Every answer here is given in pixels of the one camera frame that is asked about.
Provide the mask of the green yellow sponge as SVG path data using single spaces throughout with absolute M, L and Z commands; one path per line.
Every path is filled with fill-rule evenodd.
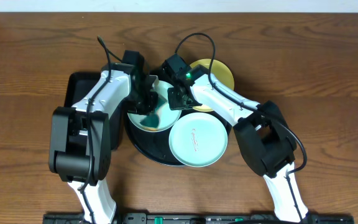
M 160 124 L 160 116 L 156 113 L 150 113 L 140 121 L 140 124 L 144 126 L 145 129 L 156 131 Z

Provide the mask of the light green plate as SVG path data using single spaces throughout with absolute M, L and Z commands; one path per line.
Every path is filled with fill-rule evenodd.
M 171 87 L 171 84 L 164 81 L 159 81 L 155 86 L 155 91 L 158 93 L 158 102 L 157 107 L 151 113 L 156 113 L 160 116 L 160 124 L 158 130 L 152 131 L 149 129 L 145 129 L 145 127 L 140 124 L 140 121 L 144 119 L 147 115 L 128 113 L 127 115 L 131 123 L 135 127 L 147 132 L 160 132 L 172 127 L 180 118 L 181 111 L 171 110 L 169 107 L 167 89 Z
M 168 144 L 174 157 L 190 167 L 206 167 L 218 161 L 227 148 L 227 131 L 208 113 L 190 113 L 172 127 Z

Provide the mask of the light green plate front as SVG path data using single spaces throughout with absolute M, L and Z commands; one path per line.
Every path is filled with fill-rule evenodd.
M 168 144 L 174 157 L 190 167 L 206 167 L 218 161 L 227 148 L 227 131 L 208 113 L 190 113 L 172 127 Z

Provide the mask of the yellow plate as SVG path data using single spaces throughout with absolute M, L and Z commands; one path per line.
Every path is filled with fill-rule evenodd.
M 210 62 L 210 58 L 199 59 L 197 61 L 192 62 L 190 64 L 190 67 L 194 68 L 197 65 L 202 65 L 206 68 L 209 68 Z M 227 67 L 224 63 L 220 62 L 219 60 L 214 60 L 211 73 L 213 73 L 222 84 L 224 84 L 231 90 L 234 89 L 233 74 L 230 71 L 229 67 Z

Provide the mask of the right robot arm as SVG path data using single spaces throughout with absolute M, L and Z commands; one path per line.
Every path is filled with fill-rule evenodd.
M 283 222 L 303 223 L 308 209 L 303 203 L 295 174 L 294 151 L 305 150 L 288 127 L 278 106 L 249 100 L 221 83 L 207 68 L 166 68 L 173 88 L 168 91 L 172 109 L 206 105 L 233 128 L 241 156 L 253 172 L 264 178 L 272 196 L 275 216 Z

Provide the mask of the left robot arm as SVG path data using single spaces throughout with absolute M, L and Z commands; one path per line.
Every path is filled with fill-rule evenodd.
M 65 104 L 52 115 L 48 166 L 76 192 L 83 223 L 114 221 L 117 205 L 106 176 L 119 144 L 122 107 L 149 114 L 157 106 L 157 83 L 157 76 L 129 63 L 70 76 Z

